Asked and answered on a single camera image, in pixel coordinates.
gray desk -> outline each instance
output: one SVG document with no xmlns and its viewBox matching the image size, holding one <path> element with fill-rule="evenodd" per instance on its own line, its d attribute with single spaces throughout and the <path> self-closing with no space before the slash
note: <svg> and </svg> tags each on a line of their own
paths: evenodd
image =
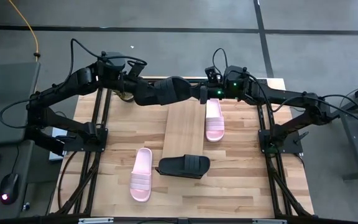
<svg viewBox="0 0 358 224">
<path fill-rule="evenodd" d="M 4 105 L 26 99 L 34 92 L 39 68 L 38 63 L 0 65 L 0 110 Z M 26 116 L 25 103 L 7 110 L 4 115 L 6 122 L 13 125 L 25 123 Z M 16 145 L 21 142 L 23 133 L 22 129 L 7 128 L 0 123 L 0 183 L 12 170 L 17 154 Z M 19 157 L 14 168 L 14 172 L 19 174 L 19 197 L 12 205 L 0 202 L 0 219 L 18 217 L 22 210 L 33 148 L 32 141 L 19 144 Z"/>
</svg>

wooden tabletop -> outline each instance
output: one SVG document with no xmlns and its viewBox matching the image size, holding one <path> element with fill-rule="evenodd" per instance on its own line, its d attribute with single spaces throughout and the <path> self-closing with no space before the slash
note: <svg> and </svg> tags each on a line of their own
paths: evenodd
<svg viewBox="0 0 358 224">
<path fill-rule="evenodd" d="M 285 89 L 281 78 L 268 79 L 268 84 L 272 88 Z M 96 93 L 79 97 L 75 120 L 91 121 L 95 98 Z M 223 139 L 219 142 L 204 139 L 203 154 L 211 159 L 207 174 L 197 180 L 162 176 L 153 170 L 150 200 L 141 203 L 129 193 L 136 152 L 142 147 L 151 149 L 153 166 L 158 166 L 162 158 L 168 106 L 138 106 L 113 96 L 107 125 L 108 143 L 101 156 L 92 216 L 272 218 L 266 163 L 257 140 L 260 127 L 256 107 L 236 100 L 222 100 L 221 108 L 225 122 Z M 276 123 L 284 123 L 291 119 L 290 109 L 284 106 L 274 117 Z M 63 203 L 78 185 L 83 156 L 80 152 L 75 155 L 64 175 L 61 189 Z M 68 156 L 64 158 L 63 166 L 67 159 Z M 313 213 L 299 158 L 283 154 L 283 164 L 288 188 L 302 206 Z M 280 190 L 278 194 L 284 211 Z M 51 212 L 56 210 L 57 194 L 54 195 Z"/>
</svg>

black computer mouse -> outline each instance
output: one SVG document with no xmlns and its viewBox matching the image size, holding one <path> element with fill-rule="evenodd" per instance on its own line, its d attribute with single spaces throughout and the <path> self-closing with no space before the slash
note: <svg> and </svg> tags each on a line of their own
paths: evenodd
<svg viewBox="0 0 358 224">
<path fill-rule="evenodd" d="M 14 203 L 19 194 L 19 174 L 6 175 L 0 185 L 0 200 L 4 205 Z"/>
</svg>

wood grain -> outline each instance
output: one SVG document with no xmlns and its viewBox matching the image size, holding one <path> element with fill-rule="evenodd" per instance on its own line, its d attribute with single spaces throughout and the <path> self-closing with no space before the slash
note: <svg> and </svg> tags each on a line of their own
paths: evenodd
<svg viewBox="0 0 358 224">
<path fill-rule="evenodd" d="M 203 155 L 205 105 L 185 100 L 168 107 L 162 157 Z"/>
<path fill-rule="evenodd" d="M 268 79 L 268 84 L 284 88 L 282 79 Z M 91 120 L 95 98 L 96 94 L 79 97 L 76 120 Z M 222 100 L 221 106 L 225 119 L 223 139 L 208 142 L 203 138 L 203 155 L 211 159 L 208 173 L 195 180 L 161 176 L 153 170 L 150 200 L 140 203 L 129 193 L 135 155 L 139 148 L 149 147 L 153 152 L 153 166 L 158 165 L 163 155 L 168 106 L 137 106 L 114 96 L 108 118 L 108 145 L 101 157 L 92 216 L 272 218 L 269 181 L 257 141 L 259 122 L 256 108 L 235 100 Z M 276 123 L 291 119 L 286 106 L 274 116 Z M 79 152 L 64 175 L 63 202 L 78 185 L 83 156 Z M 302 206 L 313 213 L 301 162 L 293 155 L 283 154 L 283 164 L 289 189 Z M 281 190 L 277 192 L 284 211 Z M 54 195 L 51 212 L 56 210 L 57 194 Z"/>
</svg>

pink slipper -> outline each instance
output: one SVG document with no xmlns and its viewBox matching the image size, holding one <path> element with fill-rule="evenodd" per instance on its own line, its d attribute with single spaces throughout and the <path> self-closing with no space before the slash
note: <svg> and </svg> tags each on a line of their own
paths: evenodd
<svg viewBox="0 0 358 224">
<path fill-rule="evenodd" d="M 138 202 L 146 202 L 150 198 L 152 188 L 153 154 L 150 149 L 139 149 L 131 177 L 131 195 Z"/>
<path fill-rule="evenodd" d="M 205 136 L 210 142 L 223 138 L 224 121 L 219 99 L 210 99 L 206 102 Z"/>
</svg>

